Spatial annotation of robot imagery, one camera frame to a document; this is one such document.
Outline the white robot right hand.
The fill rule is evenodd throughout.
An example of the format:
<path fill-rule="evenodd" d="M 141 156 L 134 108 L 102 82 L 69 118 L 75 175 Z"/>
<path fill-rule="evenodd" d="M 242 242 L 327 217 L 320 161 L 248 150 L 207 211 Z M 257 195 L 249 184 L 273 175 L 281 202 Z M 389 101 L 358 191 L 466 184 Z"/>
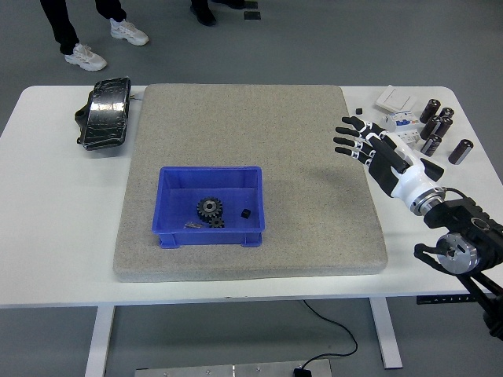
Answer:
<path fill-rule="evenodd" d="M 418 211 L 419 200 L 439 190 L 415 152 L 395 133 L 356 116 L 344 116 L 333 138 L 335 152 L 356 159 L 391 198 Z"/>

